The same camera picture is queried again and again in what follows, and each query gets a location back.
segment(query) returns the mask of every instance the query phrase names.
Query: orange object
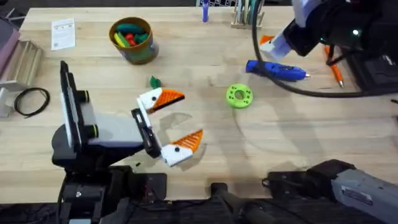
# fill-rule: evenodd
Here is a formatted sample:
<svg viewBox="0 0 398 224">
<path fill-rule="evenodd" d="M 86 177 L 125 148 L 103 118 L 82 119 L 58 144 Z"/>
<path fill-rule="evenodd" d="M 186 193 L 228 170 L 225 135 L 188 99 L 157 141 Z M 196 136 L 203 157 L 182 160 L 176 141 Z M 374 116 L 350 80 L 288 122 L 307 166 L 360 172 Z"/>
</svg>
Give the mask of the orange object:
<svg viewBox="0 0 398 224">
<path fill-rule="evenodd" d="M 260 39 L 260 45 L 266 43 L 269 40 L 272 40 L 274 36 L 263 35 Z"/>
<path fill-rule="evenodd" d="M 175 90 L 162 90 L 162 94 L 156 100 L 156 103 L 153 108 L 151 108 L 148 113 L 153 113 L 159 109 L 162 109 L 165 106 L 176 103 L 180 100 L 185 99 L 185 95 L 179 91 Z"/>
<path fill-rule="evenodd" d="M 203 135 L 203 130 L 201 129 L 201 130 L 194 132 L 192 134 L 189 134 L 175 142 L 172 142 L 171 144 L 176 145 L 176 146 L 187 147 L 187 148 L 191 149 L 192 152 L 195 152 L 198 149 L 202 135 Z"/>
<path fill-rule="evenodd" d="M 137 45 L 137 43 L 134 41 L 134 35 L 133 34 L 127 34 L 124 38 L 129 42 L 131 46 Z"/>
<path fill-rule="evenodd" d="M 326 46 L 325 47 L 326 56 L 329 55 L 329 52 L 330 52 L 330 47 Z M 344 88 L 344 79 L 343 79 L 343 76 L 341 75 L 341 72 L 338 69 L 337 65 L 332 65 L 332 66 L 330 66 L 330 68 L 333 71 L 333 74 L 335 74 L 335 79 L 336 79 L 337 83 L 339 84 L 339 86 Z"/>
</svg>

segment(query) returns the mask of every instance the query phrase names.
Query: paper card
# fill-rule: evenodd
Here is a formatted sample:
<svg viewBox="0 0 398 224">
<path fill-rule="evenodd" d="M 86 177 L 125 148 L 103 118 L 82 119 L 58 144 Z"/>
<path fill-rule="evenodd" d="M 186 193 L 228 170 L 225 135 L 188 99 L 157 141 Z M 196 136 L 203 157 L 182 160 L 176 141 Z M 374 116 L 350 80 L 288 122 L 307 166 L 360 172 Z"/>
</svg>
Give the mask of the paper card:
<svg viewBox="0 0 398 224">
<path fill-rule="evenodd" d="M 76 46 L 75 20 L 64 19 L 51 23 L 51 50 Z"/>
</svg>

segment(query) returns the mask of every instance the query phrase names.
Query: container of colored pieces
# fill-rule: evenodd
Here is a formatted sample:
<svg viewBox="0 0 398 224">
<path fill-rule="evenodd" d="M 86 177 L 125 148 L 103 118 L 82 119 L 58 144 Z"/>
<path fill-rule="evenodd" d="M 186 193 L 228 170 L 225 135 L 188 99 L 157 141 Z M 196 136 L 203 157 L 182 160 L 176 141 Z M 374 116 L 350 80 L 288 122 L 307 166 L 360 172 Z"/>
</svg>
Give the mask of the container of colored pieces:
<svg viewBox="0 0 398 224">
<path fill-rule="evenodd" d="M 159 53 L 150 25 L 138 17 L 127 17 L 115 22 L 109 30 L 109 39 L 133 65 L 148 63 Z"/>
</svg>

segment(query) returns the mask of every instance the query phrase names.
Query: label sticker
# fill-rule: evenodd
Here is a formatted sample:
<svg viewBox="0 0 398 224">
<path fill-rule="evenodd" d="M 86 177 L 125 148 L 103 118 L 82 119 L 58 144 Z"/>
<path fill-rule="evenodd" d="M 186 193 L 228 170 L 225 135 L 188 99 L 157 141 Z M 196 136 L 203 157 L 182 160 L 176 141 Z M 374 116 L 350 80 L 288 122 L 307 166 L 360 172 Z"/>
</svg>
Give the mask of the label sticker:
<svg viewBox="0 0 398 224">
<path fill-rule="evenodd" d="M 373 205 L 372 197 L 368 194 L 358 192 L 357 190 L 345 186 L 341 186 L 341 192 L 347 197 L 353 198 L 368 205 Z"/>
</svg>

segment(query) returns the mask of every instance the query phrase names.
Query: screw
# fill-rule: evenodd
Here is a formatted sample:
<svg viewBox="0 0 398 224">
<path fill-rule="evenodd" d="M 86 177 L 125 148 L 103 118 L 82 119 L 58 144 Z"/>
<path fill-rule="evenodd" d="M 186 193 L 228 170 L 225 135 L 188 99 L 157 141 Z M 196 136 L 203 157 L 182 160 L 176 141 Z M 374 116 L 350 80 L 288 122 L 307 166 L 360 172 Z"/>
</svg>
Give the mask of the screw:
<svg viewBox="0 0 398 224">
<path fill-rule="evenodd" d="M 262 180 L 262 185 L 265 187 L 269 186 L 269 181 L 268 180 Z"/>
</svg>

